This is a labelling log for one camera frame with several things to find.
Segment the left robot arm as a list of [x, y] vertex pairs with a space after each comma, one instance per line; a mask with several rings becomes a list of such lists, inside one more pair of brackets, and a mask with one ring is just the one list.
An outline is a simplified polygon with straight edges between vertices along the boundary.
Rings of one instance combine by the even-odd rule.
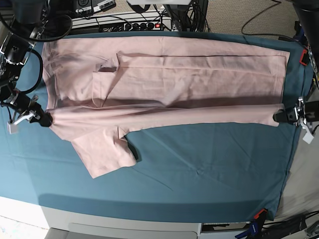
[[[319, 86], [319, 2], [317, 0], [294, 0], [294, 9], [299, 18], [304, 35], [308, 41], [307, 52], [314, 72], [314, 85]], [[279, 123], [289, 123], [302, 126], [314, 135], [317, 126], [313, 122], [319, 120], [319, 102], [307, 102], [300, 97], [292, 108], [279, 110], [273, 115], [273, 120]]]

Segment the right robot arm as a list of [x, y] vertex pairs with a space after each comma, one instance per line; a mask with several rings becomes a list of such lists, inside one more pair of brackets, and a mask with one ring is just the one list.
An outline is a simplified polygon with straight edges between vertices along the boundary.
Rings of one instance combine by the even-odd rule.
[[[27, 120], [50, 127], [50, 113], [42, 109], [37, 96], [28, 96], [39, 86], [43, 74], [42, 57], [34, 47], [37, 43], [54, 42], [67, 36], [73, 26], [72, 18], [63, 12], [51, 12], [48, 0], [6, 0], [2, 6], [11, 7], [13, 16], [11, 20], [0, 18], [7, 30], [0, 45], [0, 105], [14, 111], [9, 115], [9, 125]], [[38, 78], [31, 88], [21, 91], [16, 83], [32, 54], [39, 60]]]

